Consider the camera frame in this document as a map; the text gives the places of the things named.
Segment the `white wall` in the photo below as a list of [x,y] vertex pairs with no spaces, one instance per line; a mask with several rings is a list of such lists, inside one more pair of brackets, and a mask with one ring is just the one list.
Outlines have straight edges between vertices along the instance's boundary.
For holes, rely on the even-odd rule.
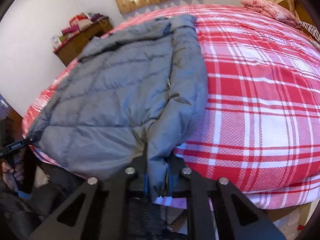
[[186,4],[240,5],[240,0],[170,0],[120,14],[115,0],[15,0],[0,22],[0,93],[21,115],[64,69],[50,38],[79,12],[100,12],[119,25],[149,11]]
[[75,0],[15,0],[0,22],[0,93],[19,114],[65,68],[50,38],[77,13]]

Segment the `metal screw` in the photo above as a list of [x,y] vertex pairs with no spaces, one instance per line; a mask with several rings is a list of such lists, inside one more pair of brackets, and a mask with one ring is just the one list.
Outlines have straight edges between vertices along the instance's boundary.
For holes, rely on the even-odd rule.
[[188,168],[188,167],[184,167],[184,168],[182,169],[182,174],[184,174],[184,175],[190,175],[191,172],[192,172],[192,169],[190,169],[190,168]]
[[219,179],[219,183],[220,183],[221,185],[227,185],[227,184],[229,183],[229,180],[228,180],[227,178],[225,178],[225,177],[221,177],[221,178]]
[[133,167],[129,167],[129,168],[126,168],[125,169],[125,173],[128,174],[128,175],[132,175],[136,172],[136,169],[133,168]]
[[91,177],[87,181],[88,181],[88,184],[94,185],[94,184],[97,184],[98,179],[96,177]]

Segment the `plaid blanket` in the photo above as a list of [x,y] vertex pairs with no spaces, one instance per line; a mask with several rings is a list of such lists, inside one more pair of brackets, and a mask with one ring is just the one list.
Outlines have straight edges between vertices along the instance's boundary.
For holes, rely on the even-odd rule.
[[[202,124],[175,153],[210,179],[229,178],[259,208],[320,197],[320,54],[305,35],[246,8],[191,5],[129,19],[112,32],[154,17],[189,13],[209,81]],[[28,109],[26,134],[70,63]],[[59,165],[33,147],[38,158]],[[156,203],[185,208],[184,199]]]

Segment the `bed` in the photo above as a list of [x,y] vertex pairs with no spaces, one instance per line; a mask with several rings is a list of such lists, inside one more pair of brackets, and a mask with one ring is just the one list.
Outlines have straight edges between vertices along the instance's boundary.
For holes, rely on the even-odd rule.
[[[190,5],[129,19],[112,32],[159,16],[189,13],[208,72],[205,117],[174,150],[204,177],[227,177],[259,208],[320,197],[320,53],[305,34],[241,7]],[[76,65],[42,91],[23,119],[24,135]],[[47,163],[55,160],[32,147]],[[185,208],[185,199],[156,203]]]

